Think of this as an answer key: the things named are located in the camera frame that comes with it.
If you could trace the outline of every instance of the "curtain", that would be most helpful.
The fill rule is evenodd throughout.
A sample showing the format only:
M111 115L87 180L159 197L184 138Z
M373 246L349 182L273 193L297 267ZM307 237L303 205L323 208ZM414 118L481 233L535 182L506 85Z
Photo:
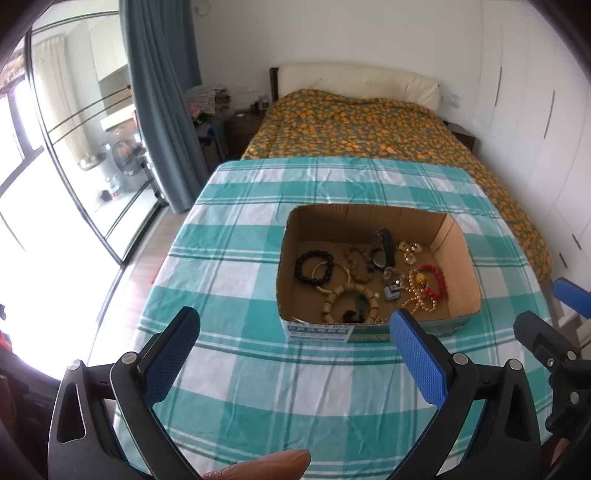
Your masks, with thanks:
M66 61L66 42L62 35L34 46L33 72L41 113L47 130L51 131L58 123L79 110L74 97L70 68ZM80 116L75 115L51 132L50 138L55 141L80 123ZM76 160L91 155L90 145L82 127L73 130L62 141Z
M119 0L139 127L173 212L209 176L183 92L201 84L190 0Z

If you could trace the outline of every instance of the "wardrobe handle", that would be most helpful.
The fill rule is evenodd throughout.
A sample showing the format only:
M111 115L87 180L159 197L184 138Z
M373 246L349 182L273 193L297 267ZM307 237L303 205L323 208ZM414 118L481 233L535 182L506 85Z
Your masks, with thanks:
M503 78L503 67L499 70L499 84L496 86L495 106L499 103L499 93L501 92L501 79Z
M556 98L556 90L552 91L552 103L550 104L550 113L548 114L548 122L546 123L546 130L544 131L544 138L548 135L548 127L550 126L550 119L552 118L552 110L554 110L554 99Z
M580 243L579 243L579 241L577 240L577 237L575 237L574 233L573 233L572 235L573 235L573 240L574 240L574 243L576 243L576 244L577 244L577 247L579 247L579 250L582 250L582 248L581 248L581 244L580 244Z
M558 256L560 257L560 259L562 260L562 264L564 265L565 268L568 268L569 266L566 264L566 262L564 261L564 257L562 256L562 253L558 252Z

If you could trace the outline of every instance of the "fingernail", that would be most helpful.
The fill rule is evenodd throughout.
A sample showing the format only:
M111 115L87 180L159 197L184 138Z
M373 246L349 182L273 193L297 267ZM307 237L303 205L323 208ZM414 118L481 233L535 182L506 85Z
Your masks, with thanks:
M266 457L261 458L261 462L265 463L286 463L286 462L295 462L299 460L303 456L310 455L308 450L287 450L285 452L278 452L273 453L273 455L269 455Z

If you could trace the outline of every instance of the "open cardboard box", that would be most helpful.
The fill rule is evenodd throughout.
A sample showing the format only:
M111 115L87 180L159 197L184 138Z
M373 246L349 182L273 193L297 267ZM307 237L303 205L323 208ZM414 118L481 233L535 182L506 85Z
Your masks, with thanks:
M414 314L425 331L439 336L450 335L480 310L480 288L472 259L462 230L450 215L383 205L304 205L292 210L287 219L277 274L277 303L288 340L389 341L389 317L401 308L410 294L403 292L399 300L387 302L380 270L375 270L367 287L379 293L379 317L386 319L385 324L326 324L322 313L325 295L294 276L297 258L309 250L326 250L334 256L335 262L349 268L344 256L345 247L377 247L379 241L375 232L381 228L390 230L396 246L404 240L423 247L423 251L416 254L417 262L413 266L407 265L403 253L397 251L396 269L403 275L423 264L435 265L443 271L447 284L445 300L439 302L432 313L417 310ZM314 266L322 261L321 258L307 260L304 275L311 276ZM361 270L365 266L361 256L358 264ZM324 267L320 267L315 276L320 278L323 273ZM433 284L433 276L428 276ZM335 265L332 279L324 288L332 290L346 282L346 273ZM345 293L335 301L333 317L337 322L345 310L357 310L355 297Z

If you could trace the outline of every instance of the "sliding glass door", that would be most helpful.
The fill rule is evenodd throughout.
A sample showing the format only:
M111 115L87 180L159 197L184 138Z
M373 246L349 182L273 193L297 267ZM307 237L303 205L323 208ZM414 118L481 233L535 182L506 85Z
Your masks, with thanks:
M105 11L109 3L50 7L33 25L30 75L60 174L124 258L158 198L144 168L117 3Z
M55 3L0 72L0 330L56 378L88 359L132 247L161 206L117 7Z

